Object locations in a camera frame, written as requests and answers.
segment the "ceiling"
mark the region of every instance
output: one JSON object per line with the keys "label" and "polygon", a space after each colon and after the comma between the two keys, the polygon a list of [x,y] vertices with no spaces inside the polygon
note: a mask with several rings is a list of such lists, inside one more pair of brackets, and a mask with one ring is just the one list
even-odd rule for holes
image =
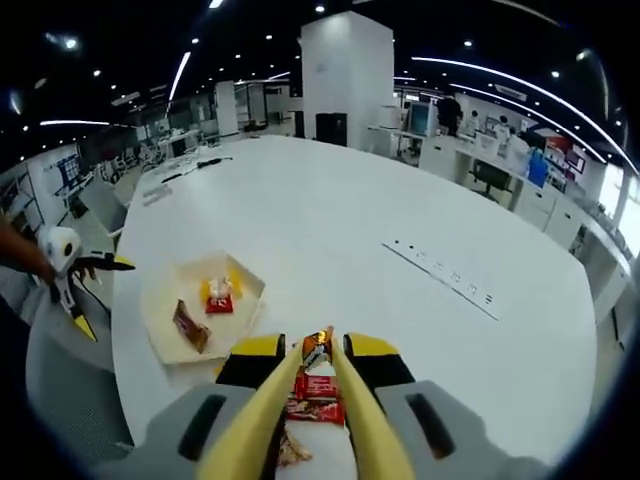
{"label": "ceiling", "polygon": [[[12,5],[13,18],[5,19],[11,23],[11,31],[0,32],[5,59],[0,74],[0,170],[23,156],[28,158],[43,148],[72,142],[101,128],[40,127],[40,121],[122,122],[132,105],[114,107],[111,102],[133,92],[141,94],[133,102],[137,105],[166,102],[187,51],[192,57],[176,98],[193,95],[202,86],[212,88],[220,80],[295,72],[300,69],[300,60],[295,58],[301,54],[297,42],[300,27],[348,9],[394,30],[396,75],[416,78],[409,83],[422,86],[426,80],[429,86],[443,89],[449,83],[459,83],[487,91],[488,83],[513,87],[529,95],[530,108],[567,127],[579,126],[576,133],[603,155],[611,153],[612,161],[621,162],[587,123],[522,85],[498,81],[495,75],[469,68],[411,60],[412,56],[454,59],[525,79],[575,105],[622,144],[625,110],[612,82],[607,92],[603,87],[606,76],[595,54],[576,60],[576,55],[592,45],[589,37],[578,33],[581,29],[579,21],[572,18],[576,12],[572,2],[518,2],[557,23],[509,5],[509,0],[373,0],[357,5],[351,5],[351,0],[225,0],[215,10],[208,8],[210,0],[114,0],[99,6],[59,0],[37,7],[18,2]],[[326,8],[322,14],[315,11],[319,4]],[[77,39],[77,50],[64,48],[64,35]],[[52,43],[52,38],[61,41]],[[194,38],[199,40],[197,44],[192,43]],[[466,47],[466,40],[473,46]],[[99,76],[94,76],[95,70],[100,70]],[[560,78],[552,78],[553,70]],[[36,88],[44,78],[46,83]],[[150,91],[161,85],[166,87]]]}

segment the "candy bar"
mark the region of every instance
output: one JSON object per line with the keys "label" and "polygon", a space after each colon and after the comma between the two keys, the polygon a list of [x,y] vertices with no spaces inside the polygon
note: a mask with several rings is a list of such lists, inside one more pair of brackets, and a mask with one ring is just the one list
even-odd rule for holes
{"label": "candy bar", "polygon": [[296,376],[293,392],[299,400],[304,398],[338,398],[338,384],[336,377],[303,373]]}
{"label": "candy bar", "polygon": [[344,425],[344,411],[339,400],[297,400],[286,403],[287,418],[310,422],[328,422]]}
{"label": "candy bar", "polygon": [[204,311],[209,315],[214,313],[233,313],[231,295],[219,298],[209,297],[205,304]]}
{"label": "candy bar", "polygon": [[173,323],[176,324],[180,333],[195,347],[198,353],[204,351],[211,332],[206,326],[199,325],[193,321],[182,300],[178,300],[178,306],[173,314]]}
{"label": "candy bar", "polygon": [[325,361],[331,363],[332,335],[333,327],[329,326],[326,330],[321,330],[304,338],[302,341],[301,371],[310,370]]}

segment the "white pillar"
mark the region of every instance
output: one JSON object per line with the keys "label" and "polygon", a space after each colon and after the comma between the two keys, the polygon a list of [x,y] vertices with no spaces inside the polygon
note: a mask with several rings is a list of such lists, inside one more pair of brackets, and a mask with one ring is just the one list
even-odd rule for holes
{"label": "white pillar", "polygon": [[316,114],[347,114],[347,145],[367,145],[367,125],[393,105],[393,31],[354,12],[302,27],[305,136],[316,136]]}
{"label": "white pillar", "polygon": [[218,132],[221,136],[238,133],[238,112],[233,82],[220,82],[216,85],[216,114]]}

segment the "red snack package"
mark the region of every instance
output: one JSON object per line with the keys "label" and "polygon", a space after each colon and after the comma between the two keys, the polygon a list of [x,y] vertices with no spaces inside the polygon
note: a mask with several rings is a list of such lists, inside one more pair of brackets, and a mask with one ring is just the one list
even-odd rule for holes
{"label": "red snack package", "polygon": [[303,398],[338,398],[336,377],[298,374],[293,392],[299,400]]}
{"label": "red snack package", "polygon": [[328,422],[344,426],[344,410],[339,400],[296,400],[287,401],[287,418],[309,422]]}
{"label": "red snack package", "polygon": [[225,297],[209,297],[204,307],[204,311],[207,314],[212,313],[233,313],[233,301],[231,295]]}

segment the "white table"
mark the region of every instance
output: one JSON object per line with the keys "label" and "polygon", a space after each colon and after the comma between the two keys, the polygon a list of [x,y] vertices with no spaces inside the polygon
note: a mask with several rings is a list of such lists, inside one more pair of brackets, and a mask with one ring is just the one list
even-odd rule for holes
{"label": "white table", "polygon": [[[137,445],[154,415],[211,377],[210,366],[160,364],[141,318],[141,282],[219,248],[266,282],[255,335],[293,341],[333,324],[339,338],[385,338],[417,380],[475,411],[513,456],[553,462],[578,438],[596,361],[578,261],[499,206],[375,155],[271,136],[220,148],[234,160],[171,181],[162,201],[143,207],[138,188],[120,240],[137,270],[115,274],[113,359]],[[492,320],[381,246],[394,237],[483,279],[505,315]]]}

